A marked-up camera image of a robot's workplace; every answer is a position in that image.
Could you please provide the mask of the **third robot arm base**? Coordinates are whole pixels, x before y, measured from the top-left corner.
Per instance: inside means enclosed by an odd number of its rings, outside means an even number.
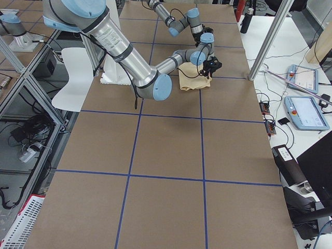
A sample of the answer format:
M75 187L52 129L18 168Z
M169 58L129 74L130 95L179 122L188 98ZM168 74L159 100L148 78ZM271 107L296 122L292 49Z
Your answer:
M12 13L1 15L1 36L11 35L9 47L13 52L33 52L39 42L37 35L28 33L18 16Z

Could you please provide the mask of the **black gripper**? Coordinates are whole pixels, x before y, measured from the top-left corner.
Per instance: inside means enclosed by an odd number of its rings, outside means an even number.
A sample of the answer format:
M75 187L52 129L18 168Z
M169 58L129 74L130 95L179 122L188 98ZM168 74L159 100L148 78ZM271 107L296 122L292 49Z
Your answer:
M204 33L214 33L213 29L209 26L205 26L204 24L200 24L198 26L191 27L191 33L194 38L196 44L200 43L200 37Z
M219 62L218 58L211 57L210 60L206 60L203 62L202 75L204 77L212 77L213 73L215 73L221 67L222 63Z

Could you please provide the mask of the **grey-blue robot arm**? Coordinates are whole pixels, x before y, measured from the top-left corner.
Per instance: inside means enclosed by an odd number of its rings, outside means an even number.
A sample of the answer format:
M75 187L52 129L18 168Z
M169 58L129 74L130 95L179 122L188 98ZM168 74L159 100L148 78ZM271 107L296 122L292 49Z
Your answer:
M173 37L190 27L196 48L177 50L157 66L149 65L111 19L105 1L43 1L43 18L45 25L53 29L93 36L133 77L132 87L138 97L163 101L172 90L168 74L183 63L202 65L198 75L207 78L222 64L215 57L213 30L201 23L198 8L188 10L176 20L160 1L147 1L147 4Z
M188 10L182 14L182 18L176 20L174 16L163 6L160 1L142 1L146 2L147 5L158 15L158 17L165 23L168 27L169 33L176 37L184 29L190 27L191 34L198 46L201 42L212 43L214 42L213 29L205 26L200 21L200 13L197 7Z

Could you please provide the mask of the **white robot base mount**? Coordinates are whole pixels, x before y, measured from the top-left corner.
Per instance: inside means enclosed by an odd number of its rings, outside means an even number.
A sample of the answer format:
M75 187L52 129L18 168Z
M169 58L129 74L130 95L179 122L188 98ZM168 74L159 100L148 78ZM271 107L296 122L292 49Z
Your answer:
M109 55L105 56L105 62L103 65L103 73L101 76L102 84L113 85L130 85L130 79L128 78L124 69L119 63L116 63Z

